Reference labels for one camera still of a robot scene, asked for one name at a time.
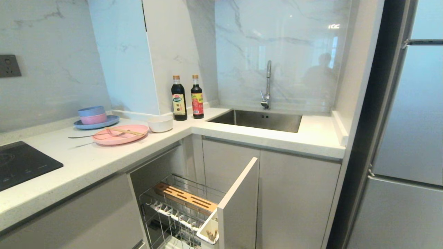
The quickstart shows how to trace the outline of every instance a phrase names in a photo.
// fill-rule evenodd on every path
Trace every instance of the electrical socket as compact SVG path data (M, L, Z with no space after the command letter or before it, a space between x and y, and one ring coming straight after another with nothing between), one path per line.
M16 56L13 54L0 54L0 78L19 76L22 76L22 74Z

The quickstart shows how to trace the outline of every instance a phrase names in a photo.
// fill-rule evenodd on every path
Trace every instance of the white bowl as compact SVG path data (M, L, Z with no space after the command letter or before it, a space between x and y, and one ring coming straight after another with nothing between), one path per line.
M152 132L167 132L172 129L171 116L157 116L148 119L148 126Z

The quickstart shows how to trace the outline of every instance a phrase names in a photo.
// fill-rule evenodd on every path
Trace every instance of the white quartz countertop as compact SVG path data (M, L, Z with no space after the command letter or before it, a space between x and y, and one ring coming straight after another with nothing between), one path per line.
M304 115L298 133L205 122L227 111L208 108L204 119L195 120L190 115L186 121L174 121L171 131L150 132L142 140L118 146L98 145L90 137L68 139L98 132L75 127L21 139L64 166L0 191L0 231L191 134L333 160L344 157L345 147L339 144L331 117ZM120 119L118 125L126 124L147 125L147 122Z

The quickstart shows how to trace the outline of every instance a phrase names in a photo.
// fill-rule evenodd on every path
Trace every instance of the induction cooktop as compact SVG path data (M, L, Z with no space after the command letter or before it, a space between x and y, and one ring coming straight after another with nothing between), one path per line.
M0 191L63 167L63 164L20 141L0 147Z

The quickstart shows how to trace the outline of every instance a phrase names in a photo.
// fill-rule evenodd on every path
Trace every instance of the dish rack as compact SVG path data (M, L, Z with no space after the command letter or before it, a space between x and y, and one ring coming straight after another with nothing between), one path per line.
M217 249L224 192L170 175L139 196L151 249Z

